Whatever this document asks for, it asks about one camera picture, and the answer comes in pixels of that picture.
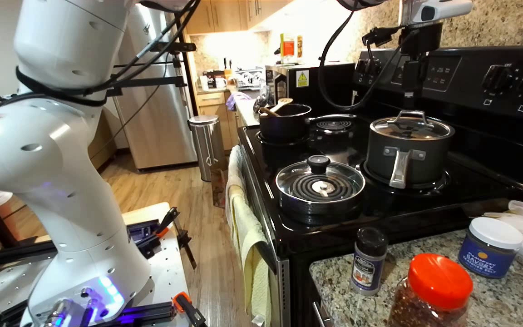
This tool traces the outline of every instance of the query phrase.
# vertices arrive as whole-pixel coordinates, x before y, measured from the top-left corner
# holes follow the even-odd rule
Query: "bottle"
[[[302,34],[298,34],[296,56],[298,56],[298,60],[302,60],[302,56],[304,56],[304,36]]]
[[[387,236],[375,227],[356,230],[351,285],[365,294],[376,294],[384,279]]]
[[[473,278],[458,261],[433,252],[418,254],[395,294],[389,327],[465,327],[473,290]]]
[[[504,278],[523,243],[523,234],[511,223],[480,216],[469,225],[460,248],[460,263],[485,278]]]

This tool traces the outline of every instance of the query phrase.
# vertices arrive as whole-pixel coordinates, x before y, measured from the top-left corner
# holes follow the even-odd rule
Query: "red lid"
[[[462,308],[474,290],[469,272],[447,256],[424,252],[411,259],[409,285],[431,307]]]

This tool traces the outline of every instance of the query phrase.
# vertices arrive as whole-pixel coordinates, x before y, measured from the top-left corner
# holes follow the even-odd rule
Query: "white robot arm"
[[[471,0],[402,0],[400,25],[438,21],[474,9]]]
[[[146,3],[180,12],[198,1]],[[31,292],[24,323],[66,319],[51,314],[59,307],[89,310],[89,325],[111,321],[151,288],[148,259],[131,243],[119,203],[88,156],[135,5],[133,0],[22,3],[15,49],[24,85],[0,105],[0,188],[35,210],[59,248]]]

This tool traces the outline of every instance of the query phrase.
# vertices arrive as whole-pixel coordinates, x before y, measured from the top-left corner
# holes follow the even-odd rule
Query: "lid knob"
[[[458,261],[435,252],[415,256],[407,278],[416,296],[442,310],[465,307],[474,290],[473,278]]]
[[[331,158],[326,154],[309,156],[307,163],[311,165],[313,174],[326,174],[331,165]]]

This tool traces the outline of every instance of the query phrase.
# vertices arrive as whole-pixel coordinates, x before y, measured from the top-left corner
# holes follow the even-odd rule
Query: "pot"
[[[347,214],[358,205],[365,176],[346,163],[331,161],[326,154],[309,156],[284,167],[277,174],[280,205],[302,216]]]
[[[355,119],[356,114],[311,116],[313,107],[306,103],[282,105],[277,114],[258,110],[260,130],[266,141],[291,143],[309,136],[309,125],[318,121]]]
[[[355,121],[347,118],[324,118],[311,125],[309,143],[315,149],[347,150],[355,136]]]
[[[454,129],[424,110],[402,110],[371,123],[365,170],[393,188],[435,185]]]

